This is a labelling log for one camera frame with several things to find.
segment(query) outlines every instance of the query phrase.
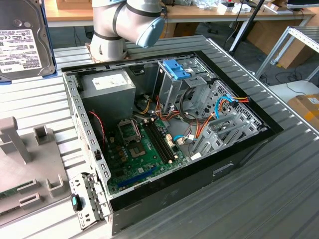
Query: slotted aluminum surface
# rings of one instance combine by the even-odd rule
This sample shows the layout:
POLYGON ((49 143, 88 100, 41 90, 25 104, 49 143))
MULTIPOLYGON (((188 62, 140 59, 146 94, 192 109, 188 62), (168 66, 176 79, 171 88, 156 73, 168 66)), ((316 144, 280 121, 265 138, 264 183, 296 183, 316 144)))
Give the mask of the slotted aluminum surface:
POLYGON ((289 34, 319 53, 318 26, 294 26, 289 29, 289 34))
MULTIPOLYGON (((319 143, 299 116, 240 64, 203 36, 160 40, 133 56, 202 50, 286 131, 245 167, 126 229, 115 238, 317 238, 319 143)), ((91 62, 84 47, 56 49, 59 69, 91 62)), ((0 86, 0 116, 15 116, 19 134, 46 123, 54 130, 69 178, 87 170, 59 76, 0 86)), ((0 229, 0 238, 107 238, 106 225, 82 232, 67 198, 0 229)))

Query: hard drive label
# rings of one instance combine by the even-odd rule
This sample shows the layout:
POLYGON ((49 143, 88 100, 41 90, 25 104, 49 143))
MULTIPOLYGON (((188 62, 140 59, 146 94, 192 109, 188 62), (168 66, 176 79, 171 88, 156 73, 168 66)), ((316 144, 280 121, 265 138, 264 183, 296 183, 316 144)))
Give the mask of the hard drive label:
POLYGON ((42 68, 32 30, 0 31, 0 70, 3 73, 42 68))

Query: hard drive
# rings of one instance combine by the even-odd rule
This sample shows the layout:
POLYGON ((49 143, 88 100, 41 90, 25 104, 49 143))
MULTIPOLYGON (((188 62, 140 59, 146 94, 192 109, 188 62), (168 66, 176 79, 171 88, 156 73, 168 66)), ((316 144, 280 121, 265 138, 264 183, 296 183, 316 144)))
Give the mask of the hard drive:
POLYGON ((0 83, 56 74, 43 4, 0 0, 0 83))

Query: blue drive bay latch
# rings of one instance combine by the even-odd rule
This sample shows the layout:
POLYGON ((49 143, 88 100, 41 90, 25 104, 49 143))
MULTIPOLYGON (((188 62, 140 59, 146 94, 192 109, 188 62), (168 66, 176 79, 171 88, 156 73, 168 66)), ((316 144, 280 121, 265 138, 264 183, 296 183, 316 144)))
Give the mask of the blue drive bay latch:
POLYGON ((163 64, 166 69, 173 74, 176 80, 185 79, 191 76, 176 60, 164 60, 163 64))

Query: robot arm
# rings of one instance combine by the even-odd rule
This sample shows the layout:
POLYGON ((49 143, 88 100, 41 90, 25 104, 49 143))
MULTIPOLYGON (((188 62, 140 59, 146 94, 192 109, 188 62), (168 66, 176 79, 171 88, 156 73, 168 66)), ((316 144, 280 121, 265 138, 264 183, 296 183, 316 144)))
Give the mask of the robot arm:
POLYGON ((164 28, 158 0, 93 0, 94 36, 91 54, 100 61, 123 59, 125 40, 153 46, 164 28))

